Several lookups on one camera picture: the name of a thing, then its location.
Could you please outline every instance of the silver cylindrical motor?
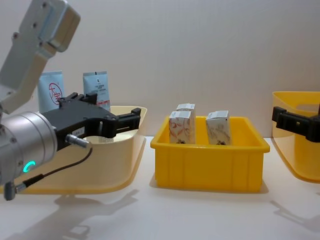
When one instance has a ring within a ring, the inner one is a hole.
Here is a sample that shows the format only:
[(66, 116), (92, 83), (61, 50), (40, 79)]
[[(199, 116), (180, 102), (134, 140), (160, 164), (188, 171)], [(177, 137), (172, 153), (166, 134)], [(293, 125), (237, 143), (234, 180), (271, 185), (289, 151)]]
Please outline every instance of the silver cylindrical motor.
[(5, 118), (0, 128), (0, 185), (49, 162), (57, 152), (54, 127), (40, 113)]

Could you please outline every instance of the yellow crate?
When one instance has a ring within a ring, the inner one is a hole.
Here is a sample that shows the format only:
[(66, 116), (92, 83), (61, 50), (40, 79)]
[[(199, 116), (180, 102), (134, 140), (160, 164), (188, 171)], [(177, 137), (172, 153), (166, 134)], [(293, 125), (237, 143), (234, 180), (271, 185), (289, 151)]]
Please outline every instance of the yellow crate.
[[(312, 117), (318, 114), (320, 92), (278, 91), (273, 93), (273, 106), (289, 113)], [(320, 143), (305, 136), (276, 128), (272, 122), (272, 136), (292, 173), (303, 180), (320, 182)]]
[(231, 117), (232, 145), (209, 145), (206, 117), (196, 117), (197, 144), (171, 144), (169, 119), (151, 141), (155, 149), (155, 180), (159, 187), (258, 192), (264, 153), (270, 146), (249, 119)]

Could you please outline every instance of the black cable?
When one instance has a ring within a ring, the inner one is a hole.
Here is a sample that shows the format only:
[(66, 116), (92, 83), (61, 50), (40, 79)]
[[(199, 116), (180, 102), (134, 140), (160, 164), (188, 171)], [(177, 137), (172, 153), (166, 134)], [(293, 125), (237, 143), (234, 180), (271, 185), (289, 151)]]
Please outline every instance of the black cable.
[(62, 170), (65, 170), (65, 169), (74, 167), (74, 166), (76, 166), (76, 165), (79, 165), (79, 164), (83, 163), (85, 160), (87, 160), (87, 159), (91, 156), (92, 151), (93, 151), (93, 148), (91, 147), (90, 150), (89, 150), (89, 152), (88, 152), (88, 154), (87, 154), (84, 158), (82, 158), (81, 160), (76, 161), (76, 162), (74, 162), (74, 163), (71, 163), (71, 164), (69, 164), (69, 165), (65, 165), (65, 166), (59, 167), (59, 168), (57, 168), (57, 169), (55, 169), (55, 170), (52, 170), (52, 171), (50, 171), (50, 172), (48, 172), (48, 173), (46, 173), (46, 174), (39, 174), (39, 175), (37, 175), (37, 176), (31, 177), (31, 178), (23, 181), (23, 184), (24, 184), (25, 187), (27, 188), (27, 187), (29, 187), (29, 186), (31, 186), (31, 185), (39, 182), (40, 180), (44, 179), (45, 177), (48, 177), (48, 176), (50, 176), (50, 175), (52, 175), (52, 174), (55, 174), (55, 173), (57, 173), (57, 172), (60, 172), (60, 171), (62, 171)]

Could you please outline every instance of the blue package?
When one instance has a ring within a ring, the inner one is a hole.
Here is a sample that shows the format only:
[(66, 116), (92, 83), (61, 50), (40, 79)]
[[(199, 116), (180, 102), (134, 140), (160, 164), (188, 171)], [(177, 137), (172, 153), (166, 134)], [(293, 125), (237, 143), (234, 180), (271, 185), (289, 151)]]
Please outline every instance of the blue package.
[(40, 113), (59, 108), (58, 100), (65, 95), (62, 71), (42, 73), (37, 88)]
[(106, 71), (86, 72), (83, 74), (84, 94), (96, 93), (96, 104), (110, 111), (108, 75)]

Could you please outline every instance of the yellow plastic bin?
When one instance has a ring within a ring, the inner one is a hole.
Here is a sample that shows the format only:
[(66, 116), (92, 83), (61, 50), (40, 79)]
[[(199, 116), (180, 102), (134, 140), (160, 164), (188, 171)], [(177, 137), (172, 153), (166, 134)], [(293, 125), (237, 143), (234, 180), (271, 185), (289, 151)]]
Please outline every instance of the yellow plastic bin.
[(270, 146), (249, 119), (231, 117), (232, 145), (209, 145), (206, 117), (196, 117), (197, 144), (170, 144), (169, 119), (151, 141), (159, 187), (259, 192)]
[[(83, 163), (57, 172), (27, 188), (27, 194), (101, 194), (128, 186), (134, 179), (146, 143), (147, 109), (140, 106), (111, 106), (115, 115), (141, 108), (139, 129), (116, 135), (113, 142), (101, 143), (100, 137), (90, 136), (92, 155)], [(18, 177), (15, 182), (45, 174), (74, 163), (88, 153), (87, 149), (68, 146), (56, 153), (52, 161)]]
[[(289, 113), (312, 117), (318, 114), (320, 92), (278, 91), (273, 93), (273, 106)], [(276, 128), (272, 122), (272, 135), (282, 153), (283, 160), (300, 179), (320, 182), (320, 143), (305, 136)]]

